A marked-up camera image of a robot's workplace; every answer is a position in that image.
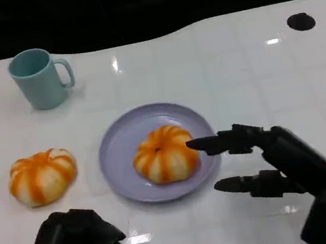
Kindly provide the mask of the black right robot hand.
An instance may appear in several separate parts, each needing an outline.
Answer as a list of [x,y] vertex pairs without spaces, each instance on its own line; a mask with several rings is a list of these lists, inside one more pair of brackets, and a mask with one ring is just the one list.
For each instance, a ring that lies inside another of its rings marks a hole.
[[309,193],[316,197],[326,190],[326,159],[288,129],[233,124],[228,131],[211,137],[187,141],[187,147],[213,156],[250,154],[254,147],[262,150],[263,159],[272,170],[255,176],[223,178],[214,188],[223,192],[249,193],[252,197],[281,197],[285,193]]

